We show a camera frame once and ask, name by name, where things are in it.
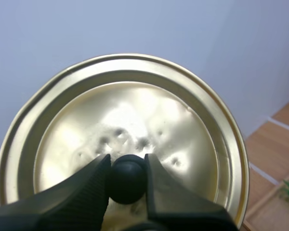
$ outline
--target rubber tip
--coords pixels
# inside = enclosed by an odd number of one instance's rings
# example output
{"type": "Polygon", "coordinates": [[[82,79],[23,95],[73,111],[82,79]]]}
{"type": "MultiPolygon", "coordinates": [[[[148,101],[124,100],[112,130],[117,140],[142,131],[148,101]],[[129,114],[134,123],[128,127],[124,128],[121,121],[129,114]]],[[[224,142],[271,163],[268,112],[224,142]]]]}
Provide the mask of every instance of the rubber tip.
{"type": "Polygon", "coordinates": [[[124,155],[111,167],[106,191],[115,202],[128,205],[143,196],[146,184],[145,161],[136,155],[124,155]]]}

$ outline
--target can rim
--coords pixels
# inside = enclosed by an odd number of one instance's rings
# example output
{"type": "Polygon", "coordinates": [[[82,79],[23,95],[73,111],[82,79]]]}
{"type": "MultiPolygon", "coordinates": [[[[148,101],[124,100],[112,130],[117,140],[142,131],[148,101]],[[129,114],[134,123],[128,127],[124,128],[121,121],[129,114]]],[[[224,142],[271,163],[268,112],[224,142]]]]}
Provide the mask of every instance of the can rim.
{"type": "Polygon", "coordinates": [[[107,61],[107,60],[112,60],[112,59],[122,59],[122,58],[132,58],[132,59],[143,59],[143,60],[149,60],[149,61],[154,61],[158,62],[160,64],[164,64],[167,66],[170,66],[177,71],[184,73],[185,75],[192,76],[194,79],[197,80],[197,84],[199,84],[212,98],[213,100],[218,104],[220,109],[223,111],[224,115],[226,116],[229,125],[231,126],[231,129],[234,132],[234,136],[236,138],[237,142],[237,147],[239,149],[239,154],[240,154],[240,162],[242,166],[242,190],[241,190],[241,196],[240,196],[240,203],[238,206],[238,212],[235,218],[235,223],[237,224],[238,227],[241,226],[243,222],[243,218],[245,215],[246,207],[247,207],[247,202],[248,202],[248,195],[249,195],[249,164],[248,164],[248,159],[247,159],[247,153],[245,149],[245,144],[244,140],[242,138],[241,132],[239,130],[239,127],[229,111],[228,107],[226,104],[222,101],[222,99],[219,97],[219,95],[207,84],[205,83],[202,79],[197,77],[195,74],[193,74],[191,71],[188,69],[173,63],[171,61],[165,60],[163,58],[155,57],[152,55],[146,55],[146,54],[137,54],[137,53],[123,53],[123,54],[108,54],[108,55],[103,55],[103,56],[98,56],[94,57],[88,60],[85,60],[83,62],[74,64],[58,74],[56,74],[54,77],[52,77],[49,81],[46,82],[26,103],[22,108],[18,111],[16,114],[15,118],[13,119],[11,125],[8,128],[8,131],[4,137],[3,143],[0,148],[0,169],[2,166],[2,162],[6,158],[4,153],[9,149],[7,147],[7,144],[9,141],[13,140],[15,131],[18,129],[18,126],[20,124],[21,118],[30,110],[31,106],[34,105],[36,100],[38,100],[39,96],[42,95],[45,90],[55,84],[58,80],[63,78],[69,73],[72,73],[76,70],[79,70],[83,67],[88,66],[89,64],[92,65],[95,62],[102,62],[102,61],[107,61]]]}

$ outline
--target metal can lid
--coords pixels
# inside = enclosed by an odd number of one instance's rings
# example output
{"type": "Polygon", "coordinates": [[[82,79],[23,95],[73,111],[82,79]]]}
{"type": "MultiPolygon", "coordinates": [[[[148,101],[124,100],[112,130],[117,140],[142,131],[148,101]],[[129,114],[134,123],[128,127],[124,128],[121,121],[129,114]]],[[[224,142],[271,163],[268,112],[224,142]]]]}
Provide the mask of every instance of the metal can lid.
{"type": "MultiPolygon", "coordinates": [[[[50,188],[105,153],[112,161],[155,153],[175,179],[241,225],[249,171],[231,113],[190,71],[142,54],[69,67],[24,105],[0,151],[0,205],[50,188]]],[[[139,206],[121,209],[133,215],[139,206]]]]}

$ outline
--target metal surface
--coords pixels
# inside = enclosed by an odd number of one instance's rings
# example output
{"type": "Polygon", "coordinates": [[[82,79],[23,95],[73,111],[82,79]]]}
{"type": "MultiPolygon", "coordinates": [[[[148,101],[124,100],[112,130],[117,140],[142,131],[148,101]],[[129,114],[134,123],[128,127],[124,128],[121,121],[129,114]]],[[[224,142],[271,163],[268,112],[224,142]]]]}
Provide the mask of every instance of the metal surface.
{"type": "MultiPolygon", "coordinates": [[[[30,99],[0,151],[0,205],[54,186],[102,153],[112,161],[156,153],[174,178],[223,205],[241,225],[248,163],[230,112],[191,72],[138,54],[84,61],[30,99]]],[[[110,202],[105,225],[145,218],[144,201],[110,202]]]]}

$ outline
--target white wall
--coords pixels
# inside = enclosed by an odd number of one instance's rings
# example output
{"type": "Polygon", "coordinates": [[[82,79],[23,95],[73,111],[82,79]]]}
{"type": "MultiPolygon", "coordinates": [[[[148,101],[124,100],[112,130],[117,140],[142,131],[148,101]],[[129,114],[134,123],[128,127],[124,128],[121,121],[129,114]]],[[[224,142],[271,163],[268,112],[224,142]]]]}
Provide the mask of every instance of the white wall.
{"type": "Polygon", "coordinates": [[[190,69],[248,136],[289,100],[289,0],[0,0],[0,145],[54,74],[119,52],[190,69]]]}

